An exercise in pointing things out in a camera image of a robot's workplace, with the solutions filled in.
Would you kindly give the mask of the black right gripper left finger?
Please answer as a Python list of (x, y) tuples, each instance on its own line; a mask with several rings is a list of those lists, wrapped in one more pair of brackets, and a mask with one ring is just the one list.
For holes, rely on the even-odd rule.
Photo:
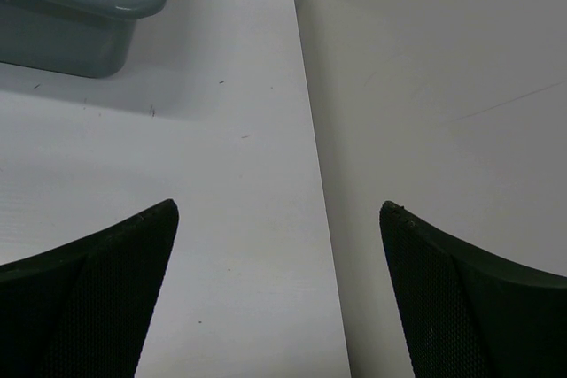
[(164, 200), (1, 267), (3, 377), (132, 377), (178, 229)]

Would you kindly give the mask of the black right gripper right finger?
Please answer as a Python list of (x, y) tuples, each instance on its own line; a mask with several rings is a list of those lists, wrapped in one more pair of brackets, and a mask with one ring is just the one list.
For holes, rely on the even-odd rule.
[(566, 279), (482, 250), (391, 201), (384, 254), (416, 377), (564, 377)]

